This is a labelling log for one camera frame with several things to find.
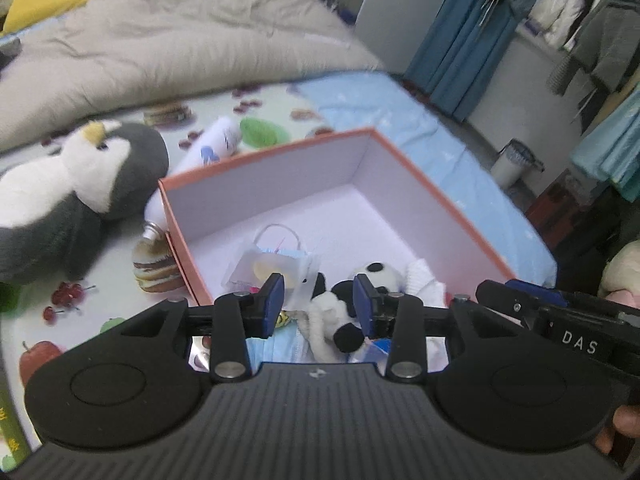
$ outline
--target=ribbed black surface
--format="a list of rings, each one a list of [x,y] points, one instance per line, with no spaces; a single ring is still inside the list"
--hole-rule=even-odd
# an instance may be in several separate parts
[[[514,480],[619,478],[591,446],[545,456],[501,452],[442,420],[417,386],[373,365],[264,365],[215,387],[183,427],[116,453],[43,446],[17,480]]]

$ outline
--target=plastic bag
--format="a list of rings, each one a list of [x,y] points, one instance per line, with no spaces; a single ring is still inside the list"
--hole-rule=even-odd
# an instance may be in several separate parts
[[[295,248],[283,248],[284,240],[275,247],[260,245],[265,232],[273,228],[284,229],[293,235]],[[305,251],[294,230],[283,224],[268,224],[258,231],[254,240],[242,245],[236,261],[230,265],[223,286],[233,291],[252,290],[260,288],[273,272],[279,272],[284,277],[285,285],[282,309],[308,310],[320,269],[320,258]]]

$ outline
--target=white plastic bottle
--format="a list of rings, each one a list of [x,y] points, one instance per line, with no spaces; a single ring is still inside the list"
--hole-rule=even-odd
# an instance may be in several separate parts
[[[229,117],[220,117],[198,137],[171,174],[182,173],[206,166],[234,154],[242,140],[239,125]],[[145,207],[145,231],[143,238],[158,240],[164,236],[168,225],[162,206],[160,191],[156,190]]]

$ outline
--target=yellow beak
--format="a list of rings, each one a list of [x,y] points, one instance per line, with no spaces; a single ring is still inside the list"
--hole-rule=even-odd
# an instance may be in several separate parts
[[[104,140],[106,131],[102,123],[92,121],[82,129],[82,134],[92,145],[98,146]]]

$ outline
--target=white jacket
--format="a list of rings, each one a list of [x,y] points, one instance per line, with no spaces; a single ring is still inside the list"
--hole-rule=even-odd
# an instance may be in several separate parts
[[[583,8],[584,0],[537,0],[529,17],[545,31],[546,42],[554,48],[560,48]]]

